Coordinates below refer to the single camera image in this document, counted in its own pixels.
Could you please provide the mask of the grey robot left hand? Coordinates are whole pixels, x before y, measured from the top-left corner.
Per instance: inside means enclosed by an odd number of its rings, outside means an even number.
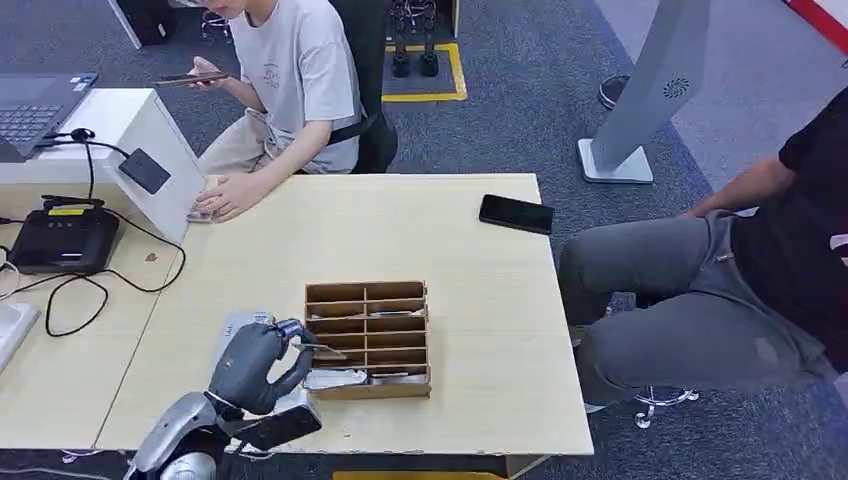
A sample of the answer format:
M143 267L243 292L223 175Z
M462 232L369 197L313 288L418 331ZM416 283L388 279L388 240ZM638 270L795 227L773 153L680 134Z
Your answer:
M307 347L277 380L267 380L273 364L283 359L292 338ZM208 391L236 408L267 415L277 401L307 376L314 358L315 335L296 319L253 322L241 327L224 349Z

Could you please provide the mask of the person's right hand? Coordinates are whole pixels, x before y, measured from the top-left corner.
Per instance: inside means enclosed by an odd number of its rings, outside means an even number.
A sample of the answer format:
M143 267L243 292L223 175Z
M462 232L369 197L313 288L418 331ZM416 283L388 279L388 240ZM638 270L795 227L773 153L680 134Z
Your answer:
M202 77L209 76L212 74L218 74L221 70L209 62L207 59L201 56L194 56L192 59L192 68L188 71L188 75L194 77ZM188 85L189 88L195 90L213 90L219 89L226 86L226 81L229 80L229 77L222 77L217 80L204 80L200 82L194 82Z

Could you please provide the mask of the person's left hand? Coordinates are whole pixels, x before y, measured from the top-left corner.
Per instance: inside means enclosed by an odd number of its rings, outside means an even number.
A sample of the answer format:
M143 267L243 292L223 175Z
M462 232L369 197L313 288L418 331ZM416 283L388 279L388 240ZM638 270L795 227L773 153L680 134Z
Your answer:
M215 187L197 197L192 211L223 223L257 205L271 189L272 186L259 173L223 176Z

